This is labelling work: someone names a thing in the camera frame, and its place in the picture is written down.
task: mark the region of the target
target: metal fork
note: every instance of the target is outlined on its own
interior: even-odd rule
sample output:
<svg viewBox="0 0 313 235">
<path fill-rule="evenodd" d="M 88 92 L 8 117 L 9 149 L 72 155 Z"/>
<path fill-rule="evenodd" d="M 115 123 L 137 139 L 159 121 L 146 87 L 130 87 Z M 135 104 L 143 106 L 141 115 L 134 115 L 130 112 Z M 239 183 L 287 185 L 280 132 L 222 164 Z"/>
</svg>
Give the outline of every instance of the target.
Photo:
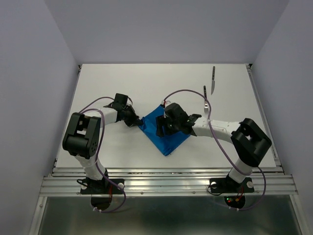
<svg viewBox="0 0 313 235">
<path fill-rule="evenodd" d="M 204 97 L 207 98 L 206 97 L 206 87 L 205 86 L 203 86 L 203 93 L 204 93 Z M 204 100 L 204 113 L 205 114 L 209 114 L 209 105 L 208 105 L 208 103 L 205 100 Z"/>
</svg>

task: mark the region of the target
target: white wall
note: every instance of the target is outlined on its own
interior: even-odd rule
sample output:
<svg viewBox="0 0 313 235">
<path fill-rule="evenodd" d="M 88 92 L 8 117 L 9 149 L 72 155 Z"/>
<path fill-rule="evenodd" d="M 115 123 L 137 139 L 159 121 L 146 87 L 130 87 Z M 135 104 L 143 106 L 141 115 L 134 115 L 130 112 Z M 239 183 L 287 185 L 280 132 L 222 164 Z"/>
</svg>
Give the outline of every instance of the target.
<svg viewBox="0 0 313 235">
<path fill-rule="evenodd" d="M 78 63 L 252 63 L 288 0 L 45 0 Z"/>
<path fill-rule="evenodd" d="M 291 0 L 259 53 L 256 85 L 284 170 L 313 225 L 313 1 Z"/>
<path fill-rule="evenodd" d="M 27 234 L 51 171 L 77 64 L 43 0 L 0 7 L 0 234 Z"/>
</svg>

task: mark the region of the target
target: knife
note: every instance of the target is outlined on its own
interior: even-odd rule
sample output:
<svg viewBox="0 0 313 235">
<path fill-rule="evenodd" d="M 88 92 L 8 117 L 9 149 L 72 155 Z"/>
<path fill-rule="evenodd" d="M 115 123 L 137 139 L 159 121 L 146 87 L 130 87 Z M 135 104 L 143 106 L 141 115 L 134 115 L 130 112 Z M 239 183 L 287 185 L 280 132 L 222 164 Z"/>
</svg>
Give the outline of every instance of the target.
<svg viewBox="0 0 313 235">
<path fill-rule="evenodd" d="M 214 92 L 214 88 L 215 88 L 215 66 L 213 66 L 213 72 L 212 72 L 212 85 L 211 85 L 211 94 L 213 94 Z"/>
</svg>

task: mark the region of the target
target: white table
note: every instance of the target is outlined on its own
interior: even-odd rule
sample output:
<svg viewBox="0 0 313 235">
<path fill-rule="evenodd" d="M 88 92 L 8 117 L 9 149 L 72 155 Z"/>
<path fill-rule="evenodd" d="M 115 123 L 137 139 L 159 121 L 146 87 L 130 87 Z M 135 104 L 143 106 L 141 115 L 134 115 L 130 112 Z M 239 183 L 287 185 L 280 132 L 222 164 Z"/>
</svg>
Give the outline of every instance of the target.
<svg viewBox="0 0 313 235">
<path fill-rule="evenodd" d="M 210 95 L 213 66 L 215 91 Z M 263 130 L 264 124 L 244 64 L 85 64 L 82 66 L 70 114 L 80 111 L 101 96 L 127 94 L 140 117 L 149 114 L 169 93 L 192 89 L 200 93 L 206 85 L 212 105 L 211 119 L 242 121 L 253 119 Z M 169 98 L 190 115 L 203 114 L 203 99 L 193 93 L 178 93 Z M 99 108 L 110 100 L 93 105 Z M 232 144 L 222 145 L 233 161 L 238 159 Z M 224 168 L 230 167 L 214 139 L 189 137 L 171 155 L 165 157 L 138 127 L 124 122 L 106 126 L 99 154 L 103 166 L 114 168 Z M 275 167 L 272 151 L 261 167 Z M 75 168 L 80 164 L 60 147 L 57 168 Z"/>
</svg>

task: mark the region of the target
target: blue cloth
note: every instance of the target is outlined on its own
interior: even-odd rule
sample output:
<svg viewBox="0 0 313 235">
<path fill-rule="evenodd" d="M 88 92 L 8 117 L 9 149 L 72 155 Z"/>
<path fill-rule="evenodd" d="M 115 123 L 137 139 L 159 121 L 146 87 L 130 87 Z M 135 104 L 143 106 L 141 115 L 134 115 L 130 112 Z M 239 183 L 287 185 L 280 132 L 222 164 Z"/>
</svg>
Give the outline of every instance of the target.
<svg viewBox="0 0 313 235">
<path fill-rule="evenodd" d="M 154 111 L 142 118 L 143 125 L 139 128 L 146 134 L 152 143 L 160 150 L 160 152 L 167 156 L 173 152 L 181 143 L 183 143 L 190 135 L 182 132 L 177 132 L 170 136 L 157 136 L 157 121 L 156 117 L 164 115 L 164 109 L 158 106 Z"/>
</svg>

